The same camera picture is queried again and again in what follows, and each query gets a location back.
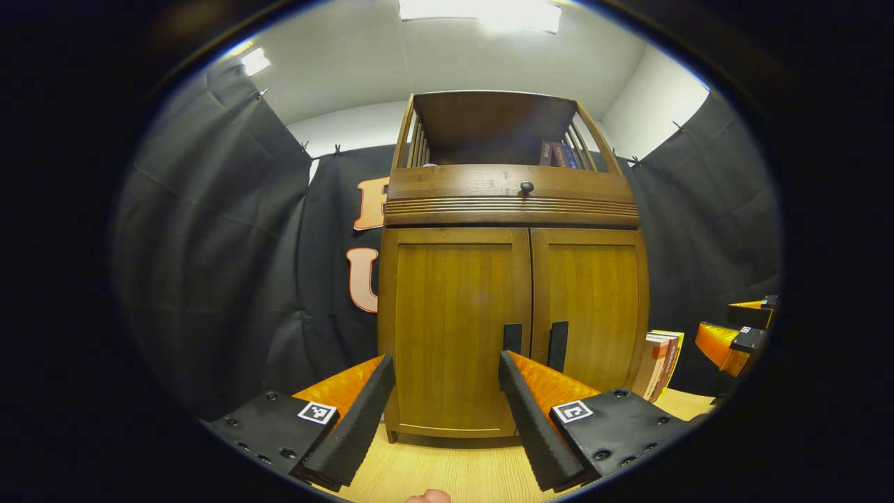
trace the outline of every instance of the black mount plate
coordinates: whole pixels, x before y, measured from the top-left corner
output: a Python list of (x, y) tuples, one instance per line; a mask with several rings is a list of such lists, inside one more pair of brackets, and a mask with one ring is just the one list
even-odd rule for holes
[(299, 463), (338, 419), (333, 406), (269, 390), (220, 419), (202, 423), (244, 456), (294, 477)]
[(767, 337), (767, 330), (761, 330), (754, 327), (742, 327), (736, 335), (736, 338), (730, 343), (730, 349), (752, 353), (755, 349), (763, 344), (763, 340)]
[(599, 477), (650, 456), (654, 448), (686, 431), (689, 423), (665, 413), (626, 388), (557, 405), (552, 421), (578, 456)]

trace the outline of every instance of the black foam pad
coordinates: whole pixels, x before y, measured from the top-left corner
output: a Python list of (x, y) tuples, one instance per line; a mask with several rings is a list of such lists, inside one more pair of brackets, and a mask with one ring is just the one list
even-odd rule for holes
[(338, 427), (304, 463), (301, 475), (330, 490), (350, 486), (367, 456), (394, 388), (394, 362), (386, 354)]
[(537, 406), (509, 351), (500, 353), (500, 384), (519, 429), (521, 445), (540, 490), (563, 488), (584, 471)]

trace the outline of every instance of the cabinet handle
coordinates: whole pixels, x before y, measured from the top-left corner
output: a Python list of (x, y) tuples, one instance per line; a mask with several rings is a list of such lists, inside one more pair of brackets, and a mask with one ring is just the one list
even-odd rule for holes
[(521, 354), (521, 323), (503, 325), (503, 349)]
[(550, 353), (546, 366), (557, 372), (565, 369), (565, 352), (568, 349), (568, 322), (556, 321), (550, 327)]

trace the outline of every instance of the white wall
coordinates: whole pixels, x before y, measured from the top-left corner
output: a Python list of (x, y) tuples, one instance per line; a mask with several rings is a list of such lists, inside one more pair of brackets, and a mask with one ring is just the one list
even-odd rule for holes
[(708, 89), (686, 67), (654, 46), (603, 117), (615, 154), (644, 158), (677, 131), (708, 97)]
[[(309, 141), (308, 154), (312, 158), (318, 158), (334, 153), (336, 144), (342, 146), (342, 151), (393, 145), (397, 142), (406, 108), (406, 100), (348, 108), (289, 124), (288, 128), (298, 141)], [(575, 125), (587, 147), (598, 151), (596, 142), (579, 118), (575, 119)], [(611, 134), (605, 131), (605, 127), (598, 121), (596, 127), (603, 132), (609, 145), (613, 145)], [(311, 179), (316, 173), (316, 165), (317, 161), (314, 161), (310, 167)]]

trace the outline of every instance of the cabinet door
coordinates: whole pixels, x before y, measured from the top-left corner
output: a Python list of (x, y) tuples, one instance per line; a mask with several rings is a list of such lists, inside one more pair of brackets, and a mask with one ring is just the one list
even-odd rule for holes
[(497, 370), (503, 325), (521, 323), (530, 344), (527, 229), (384, 229), (379, 267), (379, 350), (397, 378), (386, 428), (512, 435)]
[(563, 373), (606, 391), (630, 387), (648, 321), (648, 274), (639, 231), (531, 229), (531, 354), (547, 363), (553, 323), (568, 322)]

